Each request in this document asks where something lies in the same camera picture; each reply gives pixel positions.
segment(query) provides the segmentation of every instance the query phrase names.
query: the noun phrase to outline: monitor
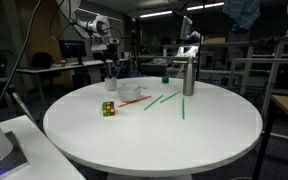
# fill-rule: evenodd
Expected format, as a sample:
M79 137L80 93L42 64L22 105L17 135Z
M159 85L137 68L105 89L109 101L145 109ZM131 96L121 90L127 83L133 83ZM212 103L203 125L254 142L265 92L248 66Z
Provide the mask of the monitor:
M193 21L190 18L184 16L181 35L180 35L181 40L189 39L189 36L191 35L192 24L193 24Z
M86 56L84 41L59 40L63 58L77 58L78 64L83 65L82 57Z

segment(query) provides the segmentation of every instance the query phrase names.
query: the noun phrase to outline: rubik's cube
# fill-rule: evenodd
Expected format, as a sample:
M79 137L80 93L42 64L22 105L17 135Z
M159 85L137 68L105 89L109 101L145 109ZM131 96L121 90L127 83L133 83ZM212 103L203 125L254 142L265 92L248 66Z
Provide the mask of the rubik's cube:
M114 101L111 102L103 102L103 116L114 116L115 115L115 108L114 108Z

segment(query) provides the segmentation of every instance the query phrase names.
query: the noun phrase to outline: green stick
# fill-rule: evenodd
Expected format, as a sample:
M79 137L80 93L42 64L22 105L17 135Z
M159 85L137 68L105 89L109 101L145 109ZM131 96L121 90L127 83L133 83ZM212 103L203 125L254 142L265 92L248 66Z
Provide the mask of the green stick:
M185 119L185 104L184 104L184 98L183 98L183 101L182 101L182 118L183 118L183 120Z
M148 108L150 108L153 104L155 104L159 99L161 99L163 97L163 95L161 95L159 98L155 99L155 101L153 101L150 105L148 105L144 111L146 111Z
M177 93L175 93L175 94L173 94L173 95L171 95L171 96L169 96L168 98L164 99L164 100L163 100L163 101L161 101L160 103L163 103L163 102L165 102L165 101L167 101L167 100L171 99L172 97L176 96L176 95L177 95L177 94L179 94L179 93L180 93L180 91L179 91L179 92L177 92Z

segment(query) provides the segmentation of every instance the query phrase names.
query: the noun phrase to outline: office chair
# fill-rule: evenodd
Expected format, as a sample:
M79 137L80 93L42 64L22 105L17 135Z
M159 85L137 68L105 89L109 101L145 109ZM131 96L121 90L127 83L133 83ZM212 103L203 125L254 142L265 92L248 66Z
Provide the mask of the office chair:
M42 68L42 69L49 69L53 64L53 58L50 54L45 52L38 52L33 55L31 66ZM41 81L49 80L50 86L54 86L53 78L61 76L62 73L60 71L53 71L53 72L45 72L41 73L40 79Z

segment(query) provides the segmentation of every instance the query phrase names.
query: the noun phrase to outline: gray floor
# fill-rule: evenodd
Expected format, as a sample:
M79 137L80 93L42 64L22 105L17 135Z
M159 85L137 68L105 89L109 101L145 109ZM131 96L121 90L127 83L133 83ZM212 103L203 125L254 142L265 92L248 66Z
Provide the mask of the gray floor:
M62 89L55 89L46 93L48 105L51 105L57 98L65 95L68 91ZM247 99L255 104L257 108L261 108L262 89L249 89L247 92ZM27 106L36 119L42 119L48 106L44 106L37 92L30 94L29 103ZM22 115L21 110L17 108L17 113L8 112L7 108L0 109L0 121ZM288 118L284 114L280 114L276 119L274 133L280 133L288 136ZM198 180L229 180L237 177L251 177L257 158L259 143L243 158L226 165L204 173L194 174L193 179ZM106 173L96 171L87 167L83 167L74 163L77 169L87 178L94 180L106 179ZM270 139L268 149L265 156L265 161L262 166L260 175L261 180L288 180L288 142Z

